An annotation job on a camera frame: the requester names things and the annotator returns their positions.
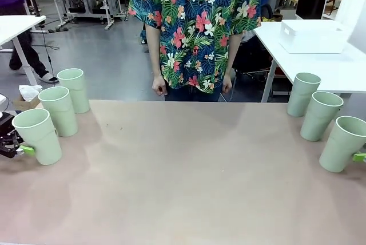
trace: cup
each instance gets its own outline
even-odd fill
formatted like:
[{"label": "cup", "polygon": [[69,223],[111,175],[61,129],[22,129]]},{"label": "cup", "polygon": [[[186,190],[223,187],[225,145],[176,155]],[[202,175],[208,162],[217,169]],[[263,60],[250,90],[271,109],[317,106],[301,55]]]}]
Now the cup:
[{"label": "cup", "polygon": [[65,69],[57,74],[59,83],[70,90],[75,113],[85,113],[90,109],[86,96],[84,72],[81,69]]},{"label": "cup", "polygon": [[287,114],[295,117],[304,116],[311,95],[317,90],[321,79],[311,73],[297,73],[287,105]]},{"label": "cup", "polygon": [[341,172],[365,143],[365,121],[352,116],[338,117],[319,163],[327,171]]},{"label": "cup", "polygon": [[60,160],[61,147],[48,110],[26,110],[15,116],[12,124],[24,142],[34,148],[40,164],[51,165]]},{"label": "cup", "polygon": [[320,140],[342,106],[343,99],[338,95],[314,92],[301,127],[301,137],[309,141]]},{"label": "cup", "polygon": [[40,92],[38,99],[50,112],[58,135],[69,137],[78,132],[70,91],[63,86],[55,86]]}]

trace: white plastic bin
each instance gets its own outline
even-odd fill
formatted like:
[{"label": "white plastic bin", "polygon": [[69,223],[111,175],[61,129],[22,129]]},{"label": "white plastic bin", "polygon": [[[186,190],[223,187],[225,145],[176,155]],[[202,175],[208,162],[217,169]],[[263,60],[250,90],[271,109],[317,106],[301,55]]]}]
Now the white plastic bin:
[{"label": "white plastic bin", "polygon": [[288,53],[341,53],[349,32],[336,21],[283,20],[280,44]]}]

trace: black monitor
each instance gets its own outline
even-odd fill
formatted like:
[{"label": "black monitor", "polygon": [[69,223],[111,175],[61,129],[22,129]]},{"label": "black monitor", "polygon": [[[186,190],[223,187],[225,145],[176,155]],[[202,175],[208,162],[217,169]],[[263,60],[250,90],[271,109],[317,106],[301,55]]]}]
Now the black monitor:
[{"label": "black monitor", "polygon": [[327,0],[319,0],[318,4],[316,4],[316,0],[298,0],[296,15],[304,20],[321,19],[323,17],[326,2]]}]

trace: beige table surface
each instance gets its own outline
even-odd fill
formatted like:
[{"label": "beige table surface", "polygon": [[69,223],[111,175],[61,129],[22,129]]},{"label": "beige table surface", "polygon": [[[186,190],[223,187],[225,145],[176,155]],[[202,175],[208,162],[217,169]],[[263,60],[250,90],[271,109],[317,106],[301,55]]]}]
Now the beige table surface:
[{"label": "beige table surface", "polygon": [[323,170],[285,109],[91,101],[58,163],[0,158],[0,241],[365,245],[365,165]]}]

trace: hawaiian shirt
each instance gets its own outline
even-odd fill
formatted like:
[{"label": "hawaiian shirt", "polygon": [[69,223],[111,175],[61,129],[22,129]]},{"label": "hawaiian shirt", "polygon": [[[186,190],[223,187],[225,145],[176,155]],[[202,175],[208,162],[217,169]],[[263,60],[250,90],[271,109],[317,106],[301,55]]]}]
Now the hawaiian shirt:
[{"label": "hawaiian shirt", "polygon": [[228,40],[260,25],[260,0],[131,0],[129,13],[161,28],[160,67],[171,88],[222,85]]}]

